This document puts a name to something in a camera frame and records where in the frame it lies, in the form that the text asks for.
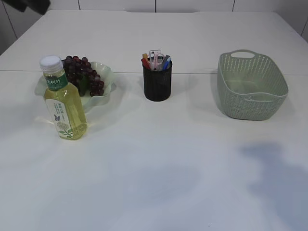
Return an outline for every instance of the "red marker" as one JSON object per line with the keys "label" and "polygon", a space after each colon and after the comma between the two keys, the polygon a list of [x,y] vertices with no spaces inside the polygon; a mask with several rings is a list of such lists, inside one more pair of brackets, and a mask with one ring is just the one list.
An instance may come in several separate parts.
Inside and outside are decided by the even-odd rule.
{"label": "red marker", "polygon": [[149,69],[149,70],[151,69],[151,68],[150,68],[150,65],[149,65],[149,62],[146,61],[145,58],[142,58],[142,59],[141,59],[141,62],[142,62],[143,66],[144,66],[145,68],[147,68],[147,69]]}

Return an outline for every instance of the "woven basket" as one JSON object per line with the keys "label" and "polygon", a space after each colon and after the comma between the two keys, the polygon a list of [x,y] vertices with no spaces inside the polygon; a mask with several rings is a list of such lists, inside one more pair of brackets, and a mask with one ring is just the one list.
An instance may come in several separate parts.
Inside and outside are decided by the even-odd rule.
{"label": "woven basket", "polygon": [[[233,57],[246,52],[252,58]],[[236,119],[269,119],[288,94],[285,79],[266,55],[249,50],[224,53],[218,63],[218,93],[226,115]]]}

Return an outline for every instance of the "mesh pen cup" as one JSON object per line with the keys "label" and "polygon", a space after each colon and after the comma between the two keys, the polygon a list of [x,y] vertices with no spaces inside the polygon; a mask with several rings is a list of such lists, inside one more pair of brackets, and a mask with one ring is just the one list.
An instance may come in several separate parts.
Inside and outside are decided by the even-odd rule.
{"label": "mesh pen cup", "polygon": [[151,101],[164,101],[171,95],[171,72],[170,68],[164,71],[152,71],[143,66],[144,95]]}

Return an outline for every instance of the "bottle cap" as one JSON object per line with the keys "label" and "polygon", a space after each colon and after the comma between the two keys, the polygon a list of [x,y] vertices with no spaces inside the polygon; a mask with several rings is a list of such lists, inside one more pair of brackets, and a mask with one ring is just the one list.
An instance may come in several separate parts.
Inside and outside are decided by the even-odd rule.
{"label": "bottle cap", "polygon": [[40,68],[44,73],[52,74],[63,69],[62,60],[55,55],[48,55],[41,59]]}

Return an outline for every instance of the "white wall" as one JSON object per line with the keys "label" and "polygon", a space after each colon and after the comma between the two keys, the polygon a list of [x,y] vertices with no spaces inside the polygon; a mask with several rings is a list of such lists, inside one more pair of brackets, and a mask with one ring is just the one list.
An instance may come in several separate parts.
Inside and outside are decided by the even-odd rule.
{"label": "white wall", "polygon": [[[18,38],[41,17],[28,7],[25,12],[20,12],[6,3],[4,5]],[[78,0],[51,0],[49,10],[79,10]]]}
{"label": "white wall", "polygon": [[[82,10],[125,10],[130,12],[265,11],[277,12],[308,41],[308,0],[79,0]],[[16,36],[25,33],[41,16],[27,8],[19,12],[0,1],[0,54]],[[49,9],[78,10],[78,0],[51,0]]]}
{"label": "white wall", "polygon": [[234,0],[157,0],[157,12],[232,11]]}
{"label": "white wall", "polygon": [[305,30],[303,32],[303,38],[308,42],[308,23],[306,24]]}
{"label": "white wall", "polygon": [[308,0],[235,0],[234,11],[277,12],[301,34],[308,18]]}
{"label": "white wall", "polygon": [[155,12],[155,0],[79,0],[81,10]]}
{"label": "white wall", "polygon": [[0,1],[0,54],[16,41],[16,36],[6,14],[2,1]]}

